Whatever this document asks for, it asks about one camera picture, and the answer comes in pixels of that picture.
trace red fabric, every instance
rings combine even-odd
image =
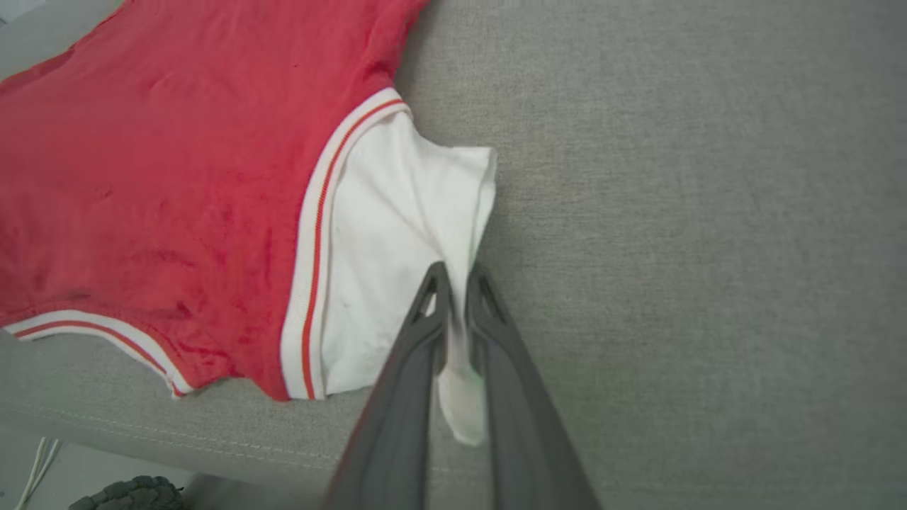
[[[193,387],[279,362],[297,221],[424,0],[126,0],[0,83],[0,326],[129,322]]]

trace cable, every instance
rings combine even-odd
[[[60,440],[54,439],[50,447],[50,452],[47,454],[47,457],[44,457],[44,452],[47,451],[47,437],[41,438],[41,442],[38,443],[38,451],[34,453],[32,472],[28,476],[28,482],[25,484],[25,489],[22,491],[22,497],[19,498],[19,504],[15,506],[14,510],[25,510],[25,507],[28,506],[29,498],[32,497],[34,490],[38,487],[38,484],[41,483],[41,480],[44,479],[44,474],[47,473],[47,469],[54,461],[57,452],[60,451],[60,445]]]
[[[55,439],[51,444],[51,453],[47,454],[47,458],[44,460],[44,467],[41,468],[41,471],[38,473],[38,477],[34,480],[34,485],[32,485],[32,493],[28,496],[31,497],[34,494],[34,490],[38,488],[38,484],[41,483],[41,480],[44,479],[44,473],[47,473],[47,468],[51,466],[51,463],[56,457],[56,453],[60,451],[60,440]]]
[[[32,495],[32,485],[34,484],[34,478],[38,474],[40,469],[41,461],[44,458],[44,449],[47,447],[47,437],[42,437],[41,442],[38,443],[38,451],[34,454],[34,464],[32,464],[32,474],[28,476],[28,482],[25,484],[25,489],[22,491],[22,497],[19,498],[19,504],[15,506],[15,510],[24,510],[25,502],[28,501],[28,497]]]

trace white sleeve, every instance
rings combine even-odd
[[[408,112],[386,117],[356,141],[334,197],[327,304],[321,339],[327,393],[375,383],[429,265],[442,260],[456,317],[439,378],[454,435],[484,435],[481,380],[463,329],[466,281],[494,202],[495,152],[440,147]]]

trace couch cushion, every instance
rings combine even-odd
[[[896,5],[424,12],[399,88],[426,138],[499,151],[480,260],[606,507],[907,503]],[[313,492],[366,399],[173,401],[97,338],[2,341],[0,374],[4,421]],[[486,501],[483,453],[436,425],[433,501]]]

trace gray fabric surface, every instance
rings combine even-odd
[[[602,503],[907,506],[900,3],[454,4],[425,11],[399,88],[429,139],[499,151],[480,259]],[[27,16],[42,56],[68,44],[53,8]],[[18,23],[1,55],[44,40]],[[172,401],[78,337],[4,338],[0,381],[4,421],[313,492],[366,399]],[[486,501],[484,452],[436,432],[433,508]]]

